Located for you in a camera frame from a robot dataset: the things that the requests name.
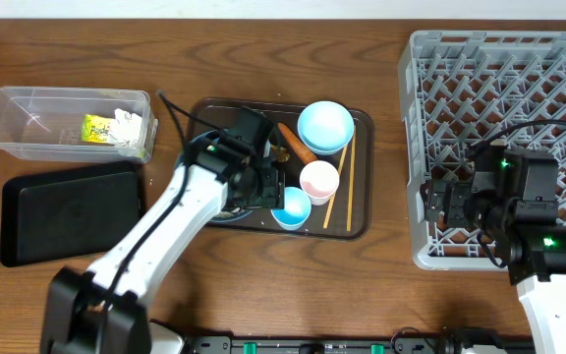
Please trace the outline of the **small light blue cup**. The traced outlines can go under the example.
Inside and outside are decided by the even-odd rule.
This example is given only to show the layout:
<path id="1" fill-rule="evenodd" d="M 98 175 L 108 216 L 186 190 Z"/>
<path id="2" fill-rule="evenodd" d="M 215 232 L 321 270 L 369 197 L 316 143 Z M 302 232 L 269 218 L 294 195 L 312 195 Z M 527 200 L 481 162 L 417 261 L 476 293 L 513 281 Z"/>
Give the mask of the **small light blue cup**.
<path id="1" fill-rule="evenodd" d="M 311 214 L 311 200 L 302 189 L 286 187 L 284 206 L 280 209 L 273 209 L 271 214 L 281 228 L 288 231 L 297 230 Z"/>

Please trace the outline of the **pink plastic cup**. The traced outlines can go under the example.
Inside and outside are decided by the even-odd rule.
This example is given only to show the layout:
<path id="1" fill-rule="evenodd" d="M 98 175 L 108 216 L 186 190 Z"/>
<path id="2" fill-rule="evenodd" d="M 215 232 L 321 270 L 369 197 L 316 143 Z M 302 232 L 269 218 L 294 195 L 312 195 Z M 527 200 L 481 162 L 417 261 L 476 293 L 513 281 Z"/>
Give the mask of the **pink plastic cup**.
<path id="1" fill-rule="evenodd" d="M 329 202 L 336 187 L 336 180 L 336 167 L 323 160 L 307 164 L 300 174 L 301 189 L 309 196 L 313 206 L 322 206 Z"/>

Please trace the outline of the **light blue bowl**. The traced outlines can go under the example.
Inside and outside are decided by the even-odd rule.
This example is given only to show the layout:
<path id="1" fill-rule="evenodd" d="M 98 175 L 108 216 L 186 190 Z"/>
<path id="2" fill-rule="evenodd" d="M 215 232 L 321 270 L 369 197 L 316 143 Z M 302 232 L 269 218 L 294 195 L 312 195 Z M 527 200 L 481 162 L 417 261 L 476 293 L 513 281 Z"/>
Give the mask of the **light blue bowl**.
<path id="1" fill-rule="evenodd" d="M 333 101 L 314 102 L 303 109 L 297 131 L 301 141 L 314 153 L 331 155 L 353 138 L 355 132 L 352 114 Z"/>

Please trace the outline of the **white tissue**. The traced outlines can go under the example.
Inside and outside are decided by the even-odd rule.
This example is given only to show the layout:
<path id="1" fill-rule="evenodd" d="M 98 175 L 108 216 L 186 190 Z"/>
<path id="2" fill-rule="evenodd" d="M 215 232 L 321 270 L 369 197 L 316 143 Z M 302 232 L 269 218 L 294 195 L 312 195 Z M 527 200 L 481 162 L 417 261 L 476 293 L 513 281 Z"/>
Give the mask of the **white tissue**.
<path id="1" fill-rule="evenodd" d="M 136 113 L 116 109 L 110 122 L 108 142 L 113 145 L 133 147 L 140 140 L 142 118 Z"/>

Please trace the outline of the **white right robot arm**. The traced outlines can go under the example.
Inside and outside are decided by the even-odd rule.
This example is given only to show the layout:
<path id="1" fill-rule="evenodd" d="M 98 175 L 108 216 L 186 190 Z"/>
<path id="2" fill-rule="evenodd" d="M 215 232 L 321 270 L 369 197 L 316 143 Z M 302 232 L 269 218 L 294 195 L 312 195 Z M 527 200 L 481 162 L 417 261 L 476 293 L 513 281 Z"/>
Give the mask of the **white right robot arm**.
<path id="1" fill-rule="evenodd" d="M 558 162 L 544 151 L 487 147 L 467 181 L 432 180 L 424 217 L 475 228 L 484 253 L 507 270 L 538 353 L 566 353 L 566 226 L 557 222 Z"/>

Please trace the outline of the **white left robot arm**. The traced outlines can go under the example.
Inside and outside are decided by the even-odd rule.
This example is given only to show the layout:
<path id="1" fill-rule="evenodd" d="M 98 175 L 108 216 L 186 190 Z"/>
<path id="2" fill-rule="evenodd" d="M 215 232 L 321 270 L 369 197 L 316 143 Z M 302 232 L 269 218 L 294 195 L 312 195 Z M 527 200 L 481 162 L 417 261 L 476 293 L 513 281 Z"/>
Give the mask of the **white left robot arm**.
<path id="1" fill-rule="evenodd" d="M 194 237 L 224 208 L 281 208 L 284 177 L 269 143 L 203 139 L 177 160 L 155 204 L 83 273 L 63 267 L 48 288 L 42 353 L 180 353 L 185 339 L 148 307 Z"/>

